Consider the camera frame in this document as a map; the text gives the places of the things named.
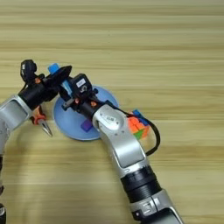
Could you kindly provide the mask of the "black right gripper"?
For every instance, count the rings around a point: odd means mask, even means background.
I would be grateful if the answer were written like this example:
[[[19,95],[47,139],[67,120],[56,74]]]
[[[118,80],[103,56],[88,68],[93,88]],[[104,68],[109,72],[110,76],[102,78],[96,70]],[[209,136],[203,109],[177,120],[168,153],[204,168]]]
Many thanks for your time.
[[[98,93],[99,91],[94,88],[84,94],[69,96],[66,90],[61,90],[60,97],[64,100],[62,108],[65,111],[71,108],[85,117],[93,117],[96,111],[105,104],[104,101],[97,98]]]

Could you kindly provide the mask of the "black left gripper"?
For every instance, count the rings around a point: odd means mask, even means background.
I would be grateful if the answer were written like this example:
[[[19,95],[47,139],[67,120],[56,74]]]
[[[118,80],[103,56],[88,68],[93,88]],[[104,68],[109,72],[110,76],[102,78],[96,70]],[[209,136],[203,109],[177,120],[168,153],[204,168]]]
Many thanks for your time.
[[[71,70],[71,66],[51,65],[48,67],[50,74],[47,77],[40,83],[35,83],[22,90],[18,96],[30,110],[34,110],[41,103],[51,101],[58,94],[58,86],[68,79]]]

